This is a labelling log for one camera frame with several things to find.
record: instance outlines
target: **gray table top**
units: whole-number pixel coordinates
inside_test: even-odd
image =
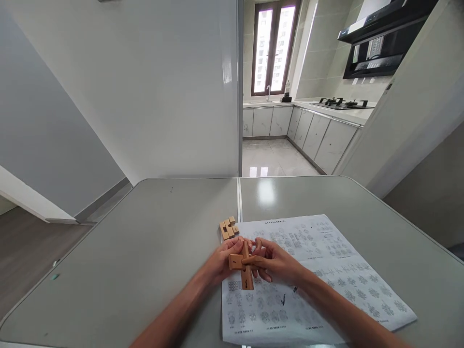
[[[415,311],[419,320],[398,335],[415,347],[462,346],[463,263],[340,176],[142,181],[6,317],[0,341],[127,347],[220,243],[224,217],[314,214],[326,214]],[[231,347],[220,311],[218,287],[182,346]]]

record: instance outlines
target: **window frame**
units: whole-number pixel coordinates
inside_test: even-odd
[[[260,11],[266,11],[272,9],[272,22],[271,22],[271,35],[269,38],[269,52],[268,62],[267,62],[267,71],[266,71],[266,79],[264,81],[265,86],[272,86],[272,78],[273,78],[273,70],[274,64],[276,59],[276,54],[270,54],[270,52],[275,52],[277,48],[278,40],[278,26],[279,26],[279,19],[280,19],[280,12],[284,7],[295,6],[295,13],[293,18],[293,24],[291,26],[291,35],[290,35],[290,42],[289,48],[287,52],[287,62],[285,63],[285,70],[284,70],[284,77],[282,80],[282,88],[281,90],[271,91],[271,95],[278,95],[284,94],[285,92],[285,84],[287,83],[287,78],[290,69],[290,61],[291,61],[291,54],[293,51],[293,43],[295,40],[296,28],[298,24],[298,17],[300,15],[300,5],[301,0],[280,0],[280,1],[273,1],[273,2],[264,2],[264,3],[257,3],[255,5],[255,23],[254,23],[254,33],[253,33],[253,61],[252,61],[252,69],[251,69],[251,96],[265,96],[268,95],[268,91],[264,89],[264,92],[255,92],[255,74],[256,74],[256,55],[258,53],[258,24],[259,24],[259,13]]]

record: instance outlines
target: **person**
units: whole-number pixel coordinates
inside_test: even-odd
[[[209,290],[231,275],[229,255],[240,254],[243,247],[248,247],[251,252],[253,245],[256,247],[251,257],[243,261],[252,266],[253,276],[256,278],[259,275],[271,283],[273,276],[276,276],[297,286],[355,347],[410,347],[304,268],[278,244],[263,238],[251,241],[239,236],[225,241],[213,252],[185,288],[136,338],[130,348],[172,347]]]

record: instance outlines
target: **stove burner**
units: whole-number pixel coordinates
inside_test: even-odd
[[[367,100],[361,100],[362,105],[359,105],[359,103],[355,100],[353,101],[347,101],[344,100],[343,98],[321,98],[319,103],[316,103],[316,105],[319,106],[324,106],[328,107],[331,109],[337,109],[337,110],[345,110],[345,109],[373,109],[373,107],[367,106]]]

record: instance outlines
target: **baseboard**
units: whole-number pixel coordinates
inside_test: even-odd
[[[129,183],[129,179],[126,177],[119,181],[116,185],[106,191],[103,195],[101,195],[96,201],[89,204],[87,208],[77,214],[74,218],[78,222],[85,221],[90,215],[92,215],[98,208],[100,208],[103,204],[105,204],[111,197],[113,197],[120,189],[126,186]]]
[[[321,174],[321,175],[327,175],[327,173],[326,173],[325,171],[323,171],[322,168],[319,167],[319,166],[316,164],[316,162],[314,162],[311,158],[309,158],[309,156],[308,156],[306,153],[304,153],[304,151],[301,150],[300,147],[299,147],[297,144],[295,144],[295,142],[294,142],[292,139],[290,139],[289,137],[287,137],[287,140],[290,142],[290,144],[293,145],[294,148],[296,148],[296,149],[298,150],[299,153],[301,153],[301,154],[303,155],[303,157],[304,157],[309,163],[311,163],[311,165],[318,171],[319,174]]]
[[[273,140],[273,139],[286,139],[286,135],[270,135],[267,137],[243,137],[243,140]]]
[[[62,223],[62,224],[67,224],[67,225],[79,225],[79,223],[76,220],[70,220],[70,219],[45,219],[47,222],[50,223]]]

